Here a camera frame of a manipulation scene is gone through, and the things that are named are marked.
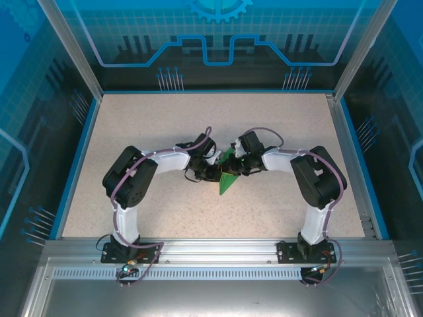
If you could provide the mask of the aluminium side rail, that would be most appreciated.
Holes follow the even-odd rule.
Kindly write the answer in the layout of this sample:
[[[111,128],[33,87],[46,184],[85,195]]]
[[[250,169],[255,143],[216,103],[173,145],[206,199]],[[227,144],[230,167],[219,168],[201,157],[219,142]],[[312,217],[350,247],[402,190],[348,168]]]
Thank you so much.
[[[352,134],[346,121],[346,116],[342,106],[335,101],[333,94],[326,93],[325,96],[346,167],[344,174],[348,178],[348,190],[354,196],[364,238],[378,240],[379,234],[373,224],[373,204],[369,198],[367,185],[365,184],[364,175],[358,160]]]

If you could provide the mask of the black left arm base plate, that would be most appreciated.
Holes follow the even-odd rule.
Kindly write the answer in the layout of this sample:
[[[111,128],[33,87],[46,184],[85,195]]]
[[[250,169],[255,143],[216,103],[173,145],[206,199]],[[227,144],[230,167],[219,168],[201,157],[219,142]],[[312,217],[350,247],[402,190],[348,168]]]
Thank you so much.
[[[126,264],[130,260],[135,260],[138,264],[149,264],[158,251],[158,246],[132,248],[108,242],[103,246],[100,262],[102,264]]]

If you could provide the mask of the aluminium mounting rail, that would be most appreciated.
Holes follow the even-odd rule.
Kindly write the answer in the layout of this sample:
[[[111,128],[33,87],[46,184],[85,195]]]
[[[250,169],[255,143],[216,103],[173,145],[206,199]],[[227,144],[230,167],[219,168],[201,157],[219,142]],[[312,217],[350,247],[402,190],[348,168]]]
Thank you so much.
[[[165,239],[159,256],[161,266],[276,265],[278,239]],[[390,240],[340,239],[339,263],[347,266],[394,263],[397,255]],[[41,261],[57,265],[97,265],[100,251],[94,238],[51,240],[45,244]]]

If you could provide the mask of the blue table border frame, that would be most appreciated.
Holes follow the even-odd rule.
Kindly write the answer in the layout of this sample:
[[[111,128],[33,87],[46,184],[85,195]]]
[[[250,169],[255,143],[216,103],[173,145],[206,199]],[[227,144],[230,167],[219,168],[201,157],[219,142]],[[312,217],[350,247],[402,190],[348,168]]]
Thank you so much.
[[[97,238],[112,231],[112,206],[102,179],[129,145],[165,149],[192,141],[207,127],[221,150],[250,128],[267,146],[324,146],[341,171],[346,167],[325,94],[329,92],[108,92],[87,119],[69,174],[71,189],[59,210],[56,238]],[[379,239],[388,238],[381,210],[356,148]],[[293,175],[242,176],[223,194],[211,182],[190,182],[182,171],[153,178],[137,208],[137,227],[149,238],[294,238],[306,203]],[[334,208],[328,235],[364,238],[354,196],[348,190]]]

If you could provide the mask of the aluminium frame post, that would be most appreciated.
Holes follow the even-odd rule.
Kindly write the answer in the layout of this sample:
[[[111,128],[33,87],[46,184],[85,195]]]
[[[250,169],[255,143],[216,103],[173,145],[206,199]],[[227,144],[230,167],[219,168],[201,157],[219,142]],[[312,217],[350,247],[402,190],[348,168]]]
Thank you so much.
[[[344,96],[344,93],[350,86],[371,47],[374,45],[374,42],[397,4],[397,1],[398,0],[381,0],[367,28],[365,29],[361,40],[358,42],[351,59],[335,86],[333,97],[335,102],[340,102],[341,98]]]
[[[54,0],[37,0],[37,2],[55,30],[71,60],[74,62],[93,97],[96,98],[98,102],[102,102],[104,92],[100,83],[58,5]]]

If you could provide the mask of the green square paper sheet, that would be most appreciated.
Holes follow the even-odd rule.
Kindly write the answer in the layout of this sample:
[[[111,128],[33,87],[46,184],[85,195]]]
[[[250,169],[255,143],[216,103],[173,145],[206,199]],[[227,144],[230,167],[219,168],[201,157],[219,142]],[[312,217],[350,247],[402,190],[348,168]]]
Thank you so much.
[[[235,150],[229,148],[219,161],[219,170],[221,172],[219,180],[219,194],[223,195],[240,175],[239,162],[235,156]]]

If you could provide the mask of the metal tray panel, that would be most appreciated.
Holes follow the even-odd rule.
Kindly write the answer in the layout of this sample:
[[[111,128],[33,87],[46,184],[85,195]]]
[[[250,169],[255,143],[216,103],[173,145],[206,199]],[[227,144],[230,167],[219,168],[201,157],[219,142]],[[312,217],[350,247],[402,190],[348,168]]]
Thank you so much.
[[[300,281],[56,280],[39,267],[19,317],[423,317],[391,262],[346,266],[325,284]]]

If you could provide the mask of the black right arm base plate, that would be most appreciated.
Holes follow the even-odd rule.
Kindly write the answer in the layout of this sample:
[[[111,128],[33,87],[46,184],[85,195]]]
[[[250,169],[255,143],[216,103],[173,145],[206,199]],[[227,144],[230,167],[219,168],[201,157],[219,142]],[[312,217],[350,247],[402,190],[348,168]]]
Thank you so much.
[[[334,245],[326,240],[308,245],[306,242],[281,241],[276,245],[279,264],[331,264],[337,263]]]

